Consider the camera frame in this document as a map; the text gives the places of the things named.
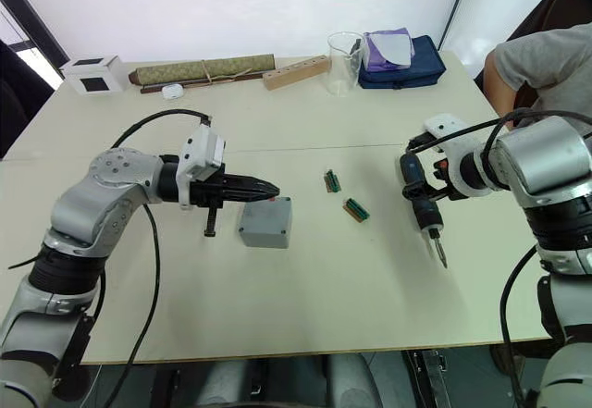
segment black cable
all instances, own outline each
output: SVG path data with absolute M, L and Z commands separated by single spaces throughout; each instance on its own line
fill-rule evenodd
M 150 225 L 152 226 L 152 233 L 153 233 L 153 240 L 154 240 L 155 275 L 154 275 L 154 293 L 153 293 L 153 297 L 152 297 L 152 304 L 150 305 L 150 313 L 148 314 L 148 318 L 146 318 L 146 321 L 145 321 L 144 326 L 142 328 L 142 332 L 140 333 L 140 336 L 136 340 L 136 343 L 133 346 L 133 350 L 131 350 L 131 354 L 129 355 L 129 359 L 128 359 L 128 362 L 126 363 L 126 367 L 124 368 L 123 372 L 121 373 L 121 376 L 119 377 L 117 384 L 113 388 L 113 391 L 111 391 L 111 395 L 109 396 L 109 398 L 105 402 L 104 408 L 109 408 L 113 404 L 113 401 L 116 399 L 117 395 L 119 394 L 119 391 L 121 390 L 121 387 L 123 386 L 123 383 L 125 382 L 126 377 L 130 373 L 131 367 L 133 366 L 133 361 L 136 358 L 136 353 L 138 353 L 138 350 L 140 349 L 140 345 L 142 345 L 142 341 L 144 340 L 144 336 L 146 335 L 146 332 L 148 331 L 148 328 L 150 327 L 150 324 L 152 323 L 152 319 L 154 316 L 154 310 L 156 309 L 156 304 L 158 303 L 158 292 L 160 290 L 160 247 L 158 245 L 158 229 L 156 227 L 156 222 L 154 221 L 154 216 L 152 215 L 152 211 L 150 210 L 148 205 L 143 204 L 142 206 L 144 208 L 144 211 L 146 211 L 146 215 L 148 216 L 148 219 L 150 220 Z
M 210 126 L 210 124 L 211 124 L 211 118 L 209 116 L 207 116 L 206 114 L 202 114 L 200 112 L 195 112 L 193 110 L 187 110 L 187 109 L 163 110 L 162 112 L 157 112 L 155 114 L 152 114 L 151 116 L 146 117 L 146 118 L 138 121 L 136 124 L 132 125 L 131 127 L 129 127 L 125 132 L 123 132 L 123 134 L 121 134 L 121 136 L 117 139 L 117 141 L 115 143 L 113 143 L 113 146 L 111 146 L 111 148 L 114 149 L 114 148 L 119 147 L 120 144 L 122 144 L 126 139 L 128 139 L 128 137 L 130 135 L 132 135 L 134 132 L 136 132 L 144 124 L 149 123 L 150 121 L 153 121 L 157 118 L 165 117 L 168 115 L 190 115 L 193 117 L 198 117 L 202 121 L 202 123 L 205 124 L 206 126 Z M 138 353 L 138 350 L 140 349 L 140 346 L 142 345 L 142 342 L 144 340 L 144 336 L 146 335 L 146 332 L 148 332 L 148 328 L 150 327 L 150 324 L 152 323 L 152 319 L 154 317 L 154 311 L 156 310 L 156 304 L 158 303 L 158 292 L 160 290 L 160 246 L 158 243 L 158 229 L 156 227 L 156 221 L 154 220 L 154 216 L 150 210 L 150 207 L 148 207 L 147 204 L 143 204 L 142 207 L 143 207 L 144 211 L 146 212 L 148 219 L 150 220 L 150 225 L 152 227 L 152 233 L 153 233 L 153 239 L 154 239 L 154 257 L 155 257 L 154 294 L 153 294 L 152 303 L 150 305 L 150 311 L 148 313 L 148 317 L 146 318 L 146 321 L 144 322 L 142 332 L 140 333 L 140 336 L 138 337 L 138 339 L 136 339 L 136 343 L 134 344 L 133 350 L 131 350 L 131 354 L 129 355 L 128 362 L 126 363 L 126 366 L 125 366 L 123 372 L 121 373 L 121 376 L 117 380 L 117 383 L 116 383 L 115 387 L 113 388 L 113 391 L 111 391 L 109 398 L 105 402 L 104 408 L 108 408 L 113 404 L 113 401 L 116 399 L 117 395 L 119 394 L 119 391 L 123 387 L 123 384 L 124 384 L 126 378 L 128 377 L 128 374 L 130 373 L 131 367 L 133 366 L 133 361 L 136 358 L 136 354 Z M 105 275 L 105 271 L 103 271 L 103 273 L 101 274 L 101 291 L 99 294 L 99 301 L 97 303 L 97 307 L 95 310 L 95 322 L 96 322 L 96 317 L 98 317 L 98 315 L 101 312 L 101 308 L 103 307 L 103 300 L 105 299 L 105 290 L 106 290 L 106 275 Z
M 491 151 L 491 147 L 495 141 L 495 138 L 500 133 L 501 128 L 504 124 L 506 124 L 510 120 L 514 119 L 524 119 L 524 118 L 537 118 L 537 117 L 567 117 L 572 119 L 577 119 L 578 121 L 582 121 L 589 126 L 592 126 L 592 117 L 588 117 L 584 114 L 579 114 L 577 112 L 568 112 L 565 110 L 531 110 L 528 108 L 519 108 L 516 109 L 509 114 L 503 116 L 499 119 L 498 124 L 496 127 L 491 131 L 489 137 L 487 138 L 487 142 L 485 147 L 483 148 L 483 154 L 489 156 L 489 151 Z
M 105 302 L 105 292 L 107 290 L 107 276 L 105 274 L 104 269 L 101 272 L 99 287 L 99 300 L 96 302 L 96 308 L 94 309 L 94 314 L 92 315 L 94 323 L 96 323 L 97 319 L 99 318 L 101 310 L 103 309 L 103 303 Z
M 113 143 L 113 146 L 111 146 L 111 148 L 113 149 L 115 147 L 119 147 L 120 144 L 122 144 L 125 140 L 127 140 L 128 137 L 132 133 L 136 132 L 144 124 L 149 123 L 150 121 L 154 121 L 157 118 L 165 117 L 167 115 L 191 115 L 193 117 L 200 118 L 202 123 L 205 124 L 206 126 L 209 126 L 211 123 L 211 118 L 209 116 L 207 116 L 206 114 L 202 114 L 201 112 L 195 112 L 194 110 L 188 110 L 188 109 L 163 110 L 162 112 L 157 112 L 155 114 L 152 114 L 149 117 L 141 119 L 136 124 L 133 124 L 132 126 L 130 126 L 129 129 L 127 129 L 125 132 L 123 132 L 121 134 L 121 136 L 117 139 L 117 141 Z
M 29 260 L 25 260 L 24 262 L 16 263 L 15 265 L 10 265 L 8 269 L 16 269 L 17 267 L 26 266 L 29 263 L 33 263 L 37 260 L 37 257 L 30 258 Z
M 448 21 L 446 21 L 446 26 L 444 27 L 444 31 L 442 32 L 442 37 L 440 38 L 440 44 L 438 44 L 438 51 L 442 50 L 442 44 L 444 44 L 444 40 L 448 35 L 448 31 L 450 29 L 450 25 L 454 20 L 454 16 L 456 15 L 456 11 L 459 7 L 461 0 L 454 0 L 454 5 L 452 6 L 452 11 L 450 12 L 450 16 L 448 17 Z
M 476 132 L 481 129 L 490 128 L 491 126 L 495 126 L 499 122 L 500 122 L 500 119 L 496 118 L 496 119 L 491 119 L 490 121 L 485 121 L 480 124 L 475 124 L 474 126 L 469 126 L 468 128 L 465 128 L 463 130 L 457 130 L 456 132 L 450 133 L 449 135 L 446 135 L 445 137 L 438 138 L 432 142 L 427 142 L 426 144 L 422 144 L 421 146 L 417 146 L 413 149 L 410 149 L 408 152 L 410 152 L 411 154 L 419 154 L 420 152 L 423 152 L 423 151 L 430 149 L 434 146 L 438 146 L 439 144 L 442 144 L 443 142 L 447 142 L 448 140 L 452 140 L 453 138 L 462 137 L 463 135 L 466 135 L 467 133 L 472 133 L 472 132 Z
M 518 373 L 516 372 L 516 364 L 514 363 L 514 351 L 512 347 L 512 339 L 510 339 L 510 332 L 508 330 L 508 320 L 506 318 L 506 307 L 508 305 L 508 297 L 510 296 L 510 291 L 512 290 L 512 286 L 518 274 L 524 269 L 528 260 L 532 258 L 532 256 L 537 251 L 537 247 L 533 246 L 530 250 L 522 257 L 518 265 L 514 268 L 510 276 L 508 277 L 508 281 L 506 281 L 506 285 L 503 287 L 503 292 L 501 293 L 501 298 L 499 299 L 499 323 L 501 324 L 501 335 L 503 336 L 503 344 L 505 345 L 505 352 L 507 354 L 508 365 L 510 366 L 510 380 L 512 381 L 512 392 L 514 393 L 514 400 L 518 405 L 518 408 L 524 407 L 524 395 L 522 393 L 522 386 L 520 385 L 520 379 L 518 378 Z

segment wooden block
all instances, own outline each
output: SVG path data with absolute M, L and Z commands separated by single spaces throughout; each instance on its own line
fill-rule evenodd
M 311 78 L 328 70 L 329 58 L 326 56 L 315 56 L 300 63 L 264 73 L 263 83 L 268 91 L 273 91 L 278 87 Z

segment white box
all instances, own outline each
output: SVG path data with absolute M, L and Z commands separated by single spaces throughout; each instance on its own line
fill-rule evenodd
M 72 59 L 60 70 L 80 95 L 123 92 L 130 85 L 118 56 Z

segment gray t-shirt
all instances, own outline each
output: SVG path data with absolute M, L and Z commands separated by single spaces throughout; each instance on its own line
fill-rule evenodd
M 592 117 L 592 22 L 501 43 L 494 56 L 499 75 L 515 91 L 525 82 L 536 89 L 535 110 Z M 568 120 L 581 134 L 592 130 L 581 121 Z

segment small electronic component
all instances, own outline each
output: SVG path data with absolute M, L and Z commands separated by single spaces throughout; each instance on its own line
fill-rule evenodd
M 339 192 L 341 191 L 341 185 L 339 184 L 339 180 L 337 175 L 333 173 L 333 170 L 330 169 L 325 174 L 325 186 L 327 186 L 327 192 Z
M 368 212 L 352 198 L 349 198 L 345 202 L 343 209 L 345 209 L 347 213 L 355 218 L 359 223 L 362 223 L 364 220 L 370 217 L 370 214 L 368 214 Z

